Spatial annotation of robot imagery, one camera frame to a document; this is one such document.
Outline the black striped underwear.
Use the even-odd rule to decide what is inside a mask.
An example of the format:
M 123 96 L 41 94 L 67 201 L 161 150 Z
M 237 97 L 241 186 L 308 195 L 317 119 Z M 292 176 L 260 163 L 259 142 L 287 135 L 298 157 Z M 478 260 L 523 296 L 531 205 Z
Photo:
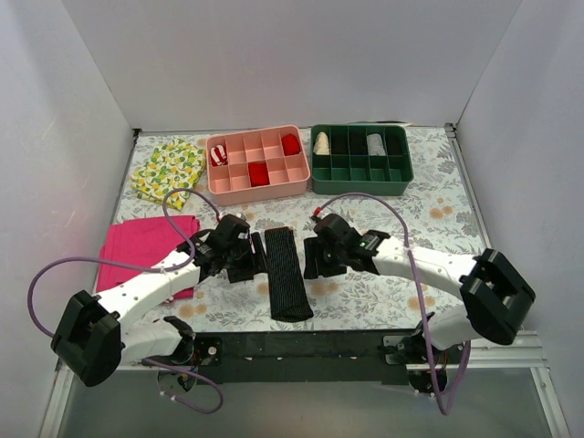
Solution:
M 265 242 L 271 318 L 289 323 L 313 318 L 293 230 L 286 226 L 265 230 Z

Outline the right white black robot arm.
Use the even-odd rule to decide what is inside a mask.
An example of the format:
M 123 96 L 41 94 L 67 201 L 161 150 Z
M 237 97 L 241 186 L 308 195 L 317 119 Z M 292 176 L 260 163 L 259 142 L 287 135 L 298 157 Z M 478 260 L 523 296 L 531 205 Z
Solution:
M 314 216 L 305 240 L 304 277 L 343 275 L 352 269 L 416 280 L 460 300 L 444 313 L 427 313 L 414 332 L 386 354 L 399 363 L 433 362 L 449 348 L 474 339 L 508 346 L 523 326 L 536 294 L 508 259 L 487 248 L 481 255 L 452 255 L 407 246 L 387 233 L 360 234 L 341 216 Z

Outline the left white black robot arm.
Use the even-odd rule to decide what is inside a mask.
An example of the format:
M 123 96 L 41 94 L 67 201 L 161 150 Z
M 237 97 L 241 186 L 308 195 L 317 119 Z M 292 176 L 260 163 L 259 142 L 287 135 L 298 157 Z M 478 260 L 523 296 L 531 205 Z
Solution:
M 222 271 L 232 283 L 267 271 L 261 234 L 232 214 L 213 230 L 177 245 L 150 271 L 95 296 L 80 291 L 69 301 L 51 349 L 87 387 L 106 380 L 121 364 L 148 359 L 182 366 L 195 353 L 195 331 L 173 316 L 148 326 L 138 321 L 176 293 Z

